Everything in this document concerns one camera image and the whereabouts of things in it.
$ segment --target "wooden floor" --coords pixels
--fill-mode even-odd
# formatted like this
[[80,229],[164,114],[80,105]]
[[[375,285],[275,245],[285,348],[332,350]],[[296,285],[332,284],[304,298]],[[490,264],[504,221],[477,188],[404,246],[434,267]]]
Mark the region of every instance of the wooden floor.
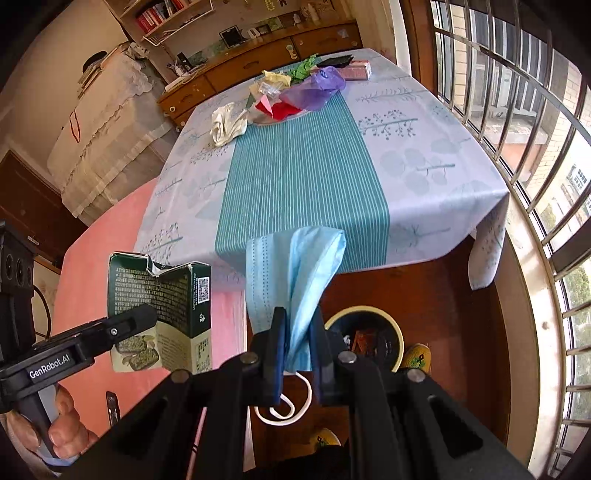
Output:
[[[320,306],[325,321],[355,305],[388,312],[400,325],[406,347],[420,342],[431,348],[433,378],[506,442],[510,378],[505,327],[494,285],[470,289],[471,247],[472,239],[467,239],[438,260],[338,275]],[[304,384],[294,377],[285,379],[284,393],[297,410],[306,398]],[[344,407],[323,408],[313,402],[300,421],[287,427],[267,426],[251,414],[257,466],[312,453],[310,436],[322,427],[342,443],[348,437]]]

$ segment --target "cabinet drawer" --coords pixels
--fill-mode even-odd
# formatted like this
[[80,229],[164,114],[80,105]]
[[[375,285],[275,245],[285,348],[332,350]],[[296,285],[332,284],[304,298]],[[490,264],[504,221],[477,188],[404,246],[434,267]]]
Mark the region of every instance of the cabinet drawer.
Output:
[[310,55],[333,53],[335,51],[362,48],[361,37],[357,25],[337,25],[319,30],[298,33],[293,36],[295,47],[300,57],[306,59]]
[[190,110],[187,110],[185,113],[179,115],[177,118],[175,118],[173,120],[174,123],[177,124],[177,126],[180,128],[184,127],[185,124],[187,123],[187,120],[189,120],[191,113],[193,113],[193,110],[195,110],[195,107],[193,107]]
[[[228,60],[205,75],[213,88],[221,92],[246,79],[260,75],[261,70],[272,70],[296,62],[298,58],[292,59],[286,47],[293,48],[291,39],[283,38],[274,41]],[[294,56],[297,55],[295,50],[291,51]]]
[[214,96],[216,92],[203,76],[194,78],[170,96],[161,100],[160,108],[173,120],[190,108]]

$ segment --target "face mask ear loop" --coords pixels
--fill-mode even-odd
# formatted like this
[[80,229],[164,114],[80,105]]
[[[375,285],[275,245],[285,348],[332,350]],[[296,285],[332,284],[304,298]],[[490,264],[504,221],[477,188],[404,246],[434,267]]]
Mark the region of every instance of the face mask ear loop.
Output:
[[291,415],[296,410],[296,408],[294,407],[293,402],[289,398],[287,398],[285,395],[281,394],[281,399],[283,401],[285,401],[285,403],[287,403],[290,406],[289,415],[283,417],[282,415],[278,414],[274,408],[271,407],[269,409],[271,412],[271,415],[273,415],[275,418],[278,418],[278,419],[284,418],[285,420],[280,420],[280,421],[268,420],[259,413],[258,407],[255,407],[256,416],[259,417],[259,419],[263,423],[266,423],[267,425],[273,425],[275,427],[285,427],[286,425],[291,425],[292,423],[295,423],[300,418],[302,418],[304,416],[304,413],[306,413],[306,411],[310,407],[310,404],[312,403],[312,386],[310,385],[310,382],[308,382],[308,379],[306,377],[299,374],[298,372],[296,372],[295,374],[297,377],[299,377],[300,379],[303,380],[303,382],[306,384],[306,387],[308,388],[308,396],[306,397],[306,402],[304,403],[304,406],[301,408],[301,410],[298,413],[295,414],[295,416],[291,417]]
[[281,415],[277,410],[275,410],[275,408],[271,407],[269,408],[269,412],[271,413],[271,415],[273,415],[276,419],[280,419],[280,420],[288,420],[290,418],[292,418],[292,416],[294,415],[294,413],[296,412],[296,406],[293,404],[293,402],[287,398],[283,393],[281,394],[281,399],[287,403],[290,406],[290,412],[283,416]]

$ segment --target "red cloth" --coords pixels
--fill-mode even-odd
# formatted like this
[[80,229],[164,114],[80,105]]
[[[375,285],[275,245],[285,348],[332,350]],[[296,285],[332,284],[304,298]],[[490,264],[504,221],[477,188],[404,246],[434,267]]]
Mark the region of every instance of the red cloth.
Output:
[[290,105],[289,103],[285,102],[277,102],[275,105],[272,105],[271,112],[265,106],[258,102],[256,105],[256,109],[260,110],[263,113],[266,113],[274,120],[280,122],[281,120],[285,119],[290,115],[295,115],[296,113],[300,113],[301,110],[295,106]]

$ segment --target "light blue tablecloth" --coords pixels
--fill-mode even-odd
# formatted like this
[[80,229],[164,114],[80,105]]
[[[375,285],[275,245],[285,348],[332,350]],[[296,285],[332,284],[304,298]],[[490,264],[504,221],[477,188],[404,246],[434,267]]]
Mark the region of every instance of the light blue tablecloth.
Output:
[[[253,80],[200,104],[160,174],[135,250],[168,264],[209,263],[214,288],[234,289],[244,287],[235,270],[243,243],[274,228],[318,223],[343,228],[350,251],[342,271],[433,260],[476,229],[469,280],[474,289],[489,285],[505,234],[509,193],[501,175],[470,133],[416,80],[373,50],[351,53],[370,60],[371,78],[347,82],[342,97],[322,111],[281,128],[250,125],[230,144],[212,145],[212,112],[229,102],[244,107]],[[347,108],[349,118],[343,120]],[[310,141],[311,125],[322,141]],[[291,138],[273,143],[275,132]],[[346,149],[330,148],[330,142],[345,141]],[[251,154],[257,146],[260,159]],[[334,180],[339,171],[347,171],[346,179],[322,181],[323,175]],[[314,180],[314,189],[302,187],[306,178]],[[343,190],[337,193],[343,181],[346,193],[353,193],[348,199]],[[295,211],[285,198],[295,192],[297,199],[299,189],[302,207]],[[336,207],[325,205],[332,200]]]

